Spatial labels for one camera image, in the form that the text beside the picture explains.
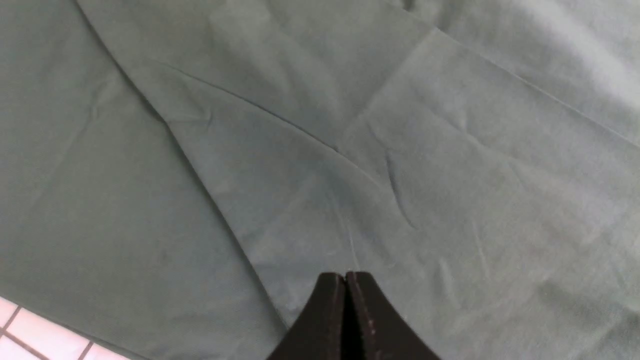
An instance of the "white tile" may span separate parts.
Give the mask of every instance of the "white tile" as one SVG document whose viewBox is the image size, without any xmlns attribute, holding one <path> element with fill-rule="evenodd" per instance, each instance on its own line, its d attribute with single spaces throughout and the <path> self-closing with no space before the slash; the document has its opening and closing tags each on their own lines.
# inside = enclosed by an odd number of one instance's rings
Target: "white tile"
<svg viewBox="0 0 640 360">
<path fill-rule="evenodd" d="M 89 344 L 82 336 L 25 309 L 20 310 L 7 331 L 50 360 L 77 359 Z"/>
<path fill-rule="evenodd" d="M 30 352 L 24 350 L 20 345 L 3 336 L 0 338 L 0 359 L 11 360 L 38 360 Z"/>
<path fill-rule="evenodd" d="M 98 344 L 93 344 L 84 360 L 129 360 L 122 355 L 111 352 Z"/>
<path fill-rule="evenodd" d="M 0 297 L 0 327 L 4 327 L 18 305 Z"/>
</svg>

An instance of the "green fabric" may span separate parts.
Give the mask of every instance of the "green fabric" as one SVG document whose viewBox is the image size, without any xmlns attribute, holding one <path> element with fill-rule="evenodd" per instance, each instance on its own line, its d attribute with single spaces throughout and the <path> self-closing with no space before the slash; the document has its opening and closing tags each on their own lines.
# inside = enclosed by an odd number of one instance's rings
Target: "green fabric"
<svg viewBox="0 0 640 360">
<path fill-rule="evenodd" d="M 3 3 L 0 295 L 260 359 L 359 269 L 444 359 L 632 358 L 640 16 L 596 3 Z"/>
</svg>

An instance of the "tile floor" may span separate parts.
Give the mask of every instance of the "tile floor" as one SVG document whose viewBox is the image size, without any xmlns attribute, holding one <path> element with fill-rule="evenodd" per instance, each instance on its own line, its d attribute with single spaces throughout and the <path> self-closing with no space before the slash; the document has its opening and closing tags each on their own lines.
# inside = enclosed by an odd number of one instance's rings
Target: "tile floor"
<svg viewBox="0 0 640 360">
<path fill-rule="evenodd" d="M 128 360 L 0 297 L 0 360 Z"/>
</svg>

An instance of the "grout line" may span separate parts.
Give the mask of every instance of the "grout line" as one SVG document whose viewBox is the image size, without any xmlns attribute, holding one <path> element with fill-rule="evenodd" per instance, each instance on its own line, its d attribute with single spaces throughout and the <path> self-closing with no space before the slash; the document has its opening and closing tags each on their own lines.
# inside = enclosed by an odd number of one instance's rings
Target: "grout line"
<svg viewBox="0 0 640 360">
<path fill-rule="evenodd" d="M 0 338 L 2 338 L 2 335 L 6 333 L 6 330 L 9 328 L 9 325 L 11 325 L 11 323 L 13 322 L 13 319 L 15 319 L 16 316 L 18 316 L 20 309 L 22 309 L 22 306 L 16 307 L 15 310 L 13 310 L 13 314 L 11 314 L 11 317 L 9 318 L 9 320 L 6 321 L 6 324 L 3 327 L 0 327 Z"/>
<path fill-rule="evenodd" d="M 14 335 L 10 334 L 9 332 L 4 332 L 4 335 L 9 338 L 10 340 L 12 340 L 14 343 L 20 345 L 24 350 L 27 350 L 28 352 L 31 353 L 31 355 L 37 357 L 40 360 L 49 360 L 48 357 L 42 355 L 41 353 L 39 353 L 39 351 L 37 351 L 36 349 L 30 347 L 29 345 L 27 345 L 24 341 L 16 338 Z"/>
<path fill-rule="evenodd" d="M 84 357 L 89 353 L 89 350 L 91 350 L 92 346 L 93 346 L 93 341 L 89 341 L 89 344 L 86 345 L 86 347 L 82 351 L 82 354 L 80 354 L 80 357 L 78 357 L 78 360 L 84 360 Z"/>
</svg>

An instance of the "black object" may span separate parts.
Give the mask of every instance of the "black object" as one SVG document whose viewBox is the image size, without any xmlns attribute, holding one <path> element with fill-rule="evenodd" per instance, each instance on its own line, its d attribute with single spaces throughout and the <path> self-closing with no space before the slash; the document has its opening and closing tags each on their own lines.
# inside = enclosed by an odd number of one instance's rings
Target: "black object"
<svg viewBox="0 0 640 360">
<path fill-rule="evenodd" d="M 440 360 L 373 276 L 320 274 L 305 308 L 268 360 Z"/>
</svg>

